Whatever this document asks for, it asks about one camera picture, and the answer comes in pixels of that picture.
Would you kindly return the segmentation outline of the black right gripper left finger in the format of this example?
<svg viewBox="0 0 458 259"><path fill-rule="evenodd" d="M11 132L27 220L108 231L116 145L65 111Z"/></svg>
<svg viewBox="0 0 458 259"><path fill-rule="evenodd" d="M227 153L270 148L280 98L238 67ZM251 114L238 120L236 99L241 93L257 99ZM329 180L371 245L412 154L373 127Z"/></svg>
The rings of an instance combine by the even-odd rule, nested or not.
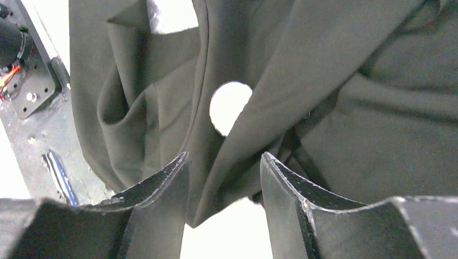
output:
<svg viewBox="0 0 458 259"><path fill-rule="evenodd" d="M188 153L96 205L1 199L1 258L179 258Z"/></svg>

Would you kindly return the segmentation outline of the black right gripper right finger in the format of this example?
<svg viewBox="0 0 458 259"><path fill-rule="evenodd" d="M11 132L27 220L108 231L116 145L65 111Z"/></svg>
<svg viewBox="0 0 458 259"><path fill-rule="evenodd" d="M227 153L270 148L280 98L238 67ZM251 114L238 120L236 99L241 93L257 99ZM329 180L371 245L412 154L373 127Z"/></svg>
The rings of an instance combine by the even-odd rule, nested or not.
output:
<svg viewBox="0 0 458 259"><path fill-rule="evenodd" d="M260 161L274 258L457 258L457 197L395 196L366 205Z"/></svg>

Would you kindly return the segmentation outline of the black garment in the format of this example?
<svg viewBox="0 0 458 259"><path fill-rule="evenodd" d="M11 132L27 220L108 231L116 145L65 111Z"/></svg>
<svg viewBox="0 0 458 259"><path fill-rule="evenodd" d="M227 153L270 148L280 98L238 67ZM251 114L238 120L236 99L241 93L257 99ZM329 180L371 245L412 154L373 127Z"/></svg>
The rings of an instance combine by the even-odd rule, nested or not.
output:
<svg viewBox="0 0 458 259"><path fill-rule="evenodd" d="M260 158L349 199L457 195L457 1L191 1L155 34L148 1L69 1L85 160L122 192L188 152L186 222L262 202ZM227 137L229 81L252 96Z"/></svg>

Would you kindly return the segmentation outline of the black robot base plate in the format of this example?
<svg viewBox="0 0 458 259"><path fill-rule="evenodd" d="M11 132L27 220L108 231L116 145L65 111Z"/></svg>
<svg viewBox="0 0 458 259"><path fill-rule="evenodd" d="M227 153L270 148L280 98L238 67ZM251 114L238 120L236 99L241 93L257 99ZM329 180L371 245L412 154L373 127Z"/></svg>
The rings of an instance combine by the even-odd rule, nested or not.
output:
<svg viewBox="0 0 458 259"><path fill-rule="evenodd" d="M70 76L32 1L1 1L1 101L19 119L70 88Z"/></svg>

